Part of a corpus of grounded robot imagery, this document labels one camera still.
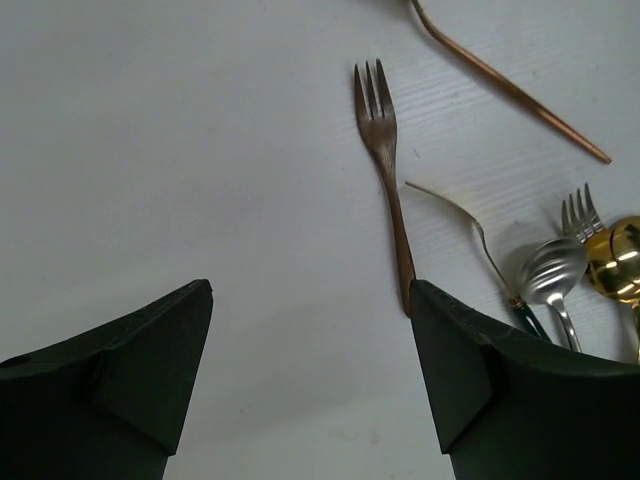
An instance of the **white wooden surface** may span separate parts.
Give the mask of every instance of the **white wooden surface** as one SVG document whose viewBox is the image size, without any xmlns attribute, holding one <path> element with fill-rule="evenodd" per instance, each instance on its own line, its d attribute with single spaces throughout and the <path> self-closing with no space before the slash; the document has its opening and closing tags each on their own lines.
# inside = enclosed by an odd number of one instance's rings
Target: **white wooden surface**
<svg viewBox="0 0 640 480">
<path fill-rule="evenodd" d="M 0 356 L 205 277 L 214 316 L 167 479 L 453 478 L 354 124 L 353 65 L 385 64 L 401 180 L 472 210 L 512 271 L 584 181 L 605 220 L 640 211 L 640 3 L 425 7 L 614 163 L 469 76 L 399 0 L 3 2 Z M 468 226 L 402 199 L 419 276 L 509 322 Z M 586 352 L 633 359 L 626 308 L 585 286 L 568 307 Z"/>
</svg>

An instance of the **fork tines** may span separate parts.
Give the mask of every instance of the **fork tines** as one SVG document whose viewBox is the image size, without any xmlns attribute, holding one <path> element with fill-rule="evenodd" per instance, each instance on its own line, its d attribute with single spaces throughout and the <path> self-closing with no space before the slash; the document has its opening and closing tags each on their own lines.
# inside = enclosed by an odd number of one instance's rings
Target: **fork tines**
<svg viewBox="0 0 640 480">
<path fill-rule="evenodd" d="M 584 202 L 580 189 L 576 192 L 576 202 L 573 194 L 569 194 L 569 203 L 562 201 L 562 233 L 577 238 L 585 243 L 597 232 L 603 231 L 604 225 L 593 205 L 589 184 L 584 184 Z"/>
<path fill-rule="evenodd" d="M 362 79 L 360 77 L 360 69 L 358 65 L 355 66 L 355 98 L 356 98 L 356 114 L 358 122 L 371 120 L 375 118 L 389 118 L 395 116 L 393 109 L 393 102 L 391 100 L 391 92 L 389 91 L 389 85 L 387 84 L 387 78 L 382 68 L 382 62 L 376 60 L 376 77 L 377 81 L 374 81 L 371 73 L 371 67 L 369 62 L 366 65 L 366 91 L 365 97 L 364 89 L 362 85 Z"/>
</svg>

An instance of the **copper fork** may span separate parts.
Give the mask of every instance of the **copper fork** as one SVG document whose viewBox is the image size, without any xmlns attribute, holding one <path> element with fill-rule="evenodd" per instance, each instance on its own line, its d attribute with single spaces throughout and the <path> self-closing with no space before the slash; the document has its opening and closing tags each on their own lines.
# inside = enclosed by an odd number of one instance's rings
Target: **copper fork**
<svg viewBox="0 0 640 480">
<path fill-rule="evenodd" d="M 355 67 L 355 106 L 358 130 L 364 145 L 378 168 L 382 184 L 389 202 L 391 223 L 396 249 L 396 266 L 400 295 L 404 313 L 410 317 L 409 287 L 416 278 L 411 248 L 407 239 L 402 218 L 402 206 L 396 183 L 396 146 L 398 143 L 398 124 L 391 101 L 391 92 L 384 75 L 382 62 L 376 61 L 376 75 L 372 75 L 367 62 L 367 78 L 365 96 L 360 69 Z"/>
</svg>

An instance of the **spoon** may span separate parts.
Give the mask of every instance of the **spoon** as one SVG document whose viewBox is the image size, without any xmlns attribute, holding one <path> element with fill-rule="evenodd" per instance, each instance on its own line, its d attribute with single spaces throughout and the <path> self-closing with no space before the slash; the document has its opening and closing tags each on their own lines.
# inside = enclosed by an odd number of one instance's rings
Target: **spoon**
<svg viewBox="0 0 640 480">
<path fill-rule="evenodd" d="M 640 226 L 638 217 L 627 218 L 619 222 L 613 232 L 605 230 L 589 239 L 587 278 L 598 293 L 633 308 L 638 336 L 637 361 L 640 364 L 640 258 L 634 254 L 637 252 L 634 222 Z"/>
<path fill-rule="evenodd" d="M 626 217 L 616 224 L 611 235 L 611 253 L 622 274 L 640 285 L 640 217 Z"/>
<path fill-rule="evenodd" d="M 516 285 L 526 302 L 547 304 L 557 312 L 574 352 L 582 349 L 564 297 L 580 282 L 588 264 L 584 245 L 574 238 L 557 238 L 539 247 L 516 277 Z"/>
</svg>

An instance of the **fork handle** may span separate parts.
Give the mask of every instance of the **fork handle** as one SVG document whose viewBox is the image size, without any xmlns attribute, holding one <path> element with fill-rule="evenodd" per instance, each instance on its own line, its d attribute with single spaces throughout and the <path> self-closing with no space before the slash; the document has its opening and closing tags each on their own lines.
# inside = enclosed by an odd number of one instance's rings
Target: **fork handle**
<svg viewBox="0 0 640 480">
<path fill-rule="evenodd" d="M 538 318 L 522 298 L 509 298 L 509 308 L 511 308 L 511 311 L 518 320 L 520 327 L 522 327 L 525 332 L 529 335 L 539 337 L 542 340 L 546 340 L 547 342 L 551 342 L 549 335 L 547 335 L 547 332 L 545 332 L 542 325 L 540 325 Z"/>
<path fill-rule="evenodd" d="M 384 184 L 387 200 L 389 201 L 389 210 L 391 212 L 391 223 L 393 224 L 393 240 L 396 249 L 396 267 L 398 270 L 402 307 L 405 315 L 411 318 L 409 287 L 411 286 L 411 281 L 416 278 L 416 271 L 413 266 L 413 257 L 411 256 L 411 247 L 409 247 L 409 240 L 407 239 L 407 231 L 404 228 L 398 187 L 395 185 L 395 182 L 385 181 Z"/>
</svg>

